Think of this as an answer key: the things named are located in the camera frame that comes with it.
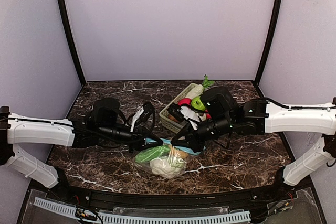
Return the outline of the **yellow peach toy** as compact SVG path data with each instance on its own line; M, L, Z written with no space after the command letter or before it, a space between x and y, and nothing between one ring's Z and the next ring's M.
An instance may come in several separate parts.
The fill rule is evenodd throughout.
M170 155L174 158L174 159L187 159L189 154L185 151L182 151L174 146L170 145Z

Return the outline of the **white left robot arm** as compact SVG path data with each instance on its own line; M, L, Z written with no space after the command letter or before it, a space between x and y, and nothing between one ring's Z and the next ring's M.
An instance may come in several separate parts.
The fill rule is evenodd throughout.
M120 109L120 102L114 98L96 101L90 113L81 121L29 118L2 106L1 165L17 170L48 189L67 187L67 177L60 168L39 161L19 144L87 148L111 141L128 146L130 152L142 151L163 145L163 141L152 134L154 127L143 127L149 118L155 119L155 108L150 102L126 118Z

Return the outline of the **white green cabbage toy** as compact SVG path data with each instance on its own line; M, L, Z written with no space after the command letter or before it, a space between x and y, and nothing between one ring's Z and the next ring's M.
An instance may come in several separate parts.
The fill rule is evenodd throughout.
M167 156L150 161L151 172L167 179L181 175L185 170L185 166L186 163L182 159L174 159Z

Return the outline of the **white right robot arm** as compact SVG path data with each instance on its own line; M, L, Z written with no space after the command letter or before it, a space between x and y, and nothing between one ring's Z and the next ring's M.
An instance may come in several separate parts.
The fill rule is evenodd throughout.
M321 137L314 146L294 162L279 169L275 184L293 187L329 161L335 161L335 103L285 105L270 98L238 104L225 87L214 87L201 95L205 113L201 121L195 109L187 104L171 104L169 114L187 124L172 138L173 146L193 152L204 149L205 142L228 133L263 135L278 132L313 132Z

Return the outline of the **clear zip bag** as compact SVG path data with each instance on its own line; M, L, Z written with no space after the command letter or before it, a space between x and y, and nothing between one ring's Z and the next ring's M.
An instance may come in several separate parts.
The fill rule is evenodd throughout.
M133 158L134 165L147 173L171 179L184 174L187 164L201 152L171 145L171 141L161 139L162 144L146 138L144 149Z

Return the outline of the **green leafy vegetable toy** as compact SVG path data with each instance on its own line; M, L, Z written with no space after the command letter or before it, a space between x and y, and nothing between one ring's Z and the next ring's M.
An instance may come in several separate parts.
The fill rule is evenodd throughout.
M166 153L170 152L170 147L168 145L156 146L146 150L142 150L135 156L136 163L148 163L151 160L164 156Z

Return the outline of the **round red fruit toy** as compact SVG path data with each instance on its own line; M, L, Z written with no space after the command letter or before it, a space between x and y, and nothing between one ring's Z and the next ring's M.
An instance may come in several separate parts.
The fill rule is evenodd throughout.
M181 99L181 100L178 102L178 105L179 105L179 106L183 106L183 105L190 106L191 103L192 103L192 99L190 99L190 98L183 98L183 99Z

